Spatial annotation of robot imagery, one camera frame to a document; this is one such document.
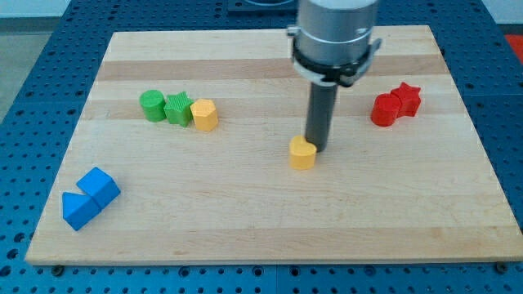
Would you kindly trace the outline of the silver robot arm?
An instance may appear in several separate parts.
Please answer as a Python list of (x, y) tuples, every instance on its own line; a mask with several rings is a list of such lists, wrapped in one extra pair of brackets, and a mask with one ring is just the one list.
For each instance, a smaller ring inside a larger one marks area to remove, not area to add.
[(311, 82), (306, 141), (325, 150), (339, 87), (351, 87), (368, 71), (381, 40), (371, 39), (378, 0), (301, 0), (292, 39), (295, 70)]

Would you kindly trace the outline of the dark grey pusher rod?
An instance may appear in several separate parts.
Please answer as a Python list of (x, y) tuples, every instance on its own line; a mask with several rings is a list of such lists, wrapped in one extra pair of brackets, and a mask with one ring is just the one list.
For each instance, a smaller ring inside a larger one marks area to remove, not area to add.
[(337, 97), (337, 85), (311, 84), (306, 116), (305, 138), (318, 152), (325, 150)]

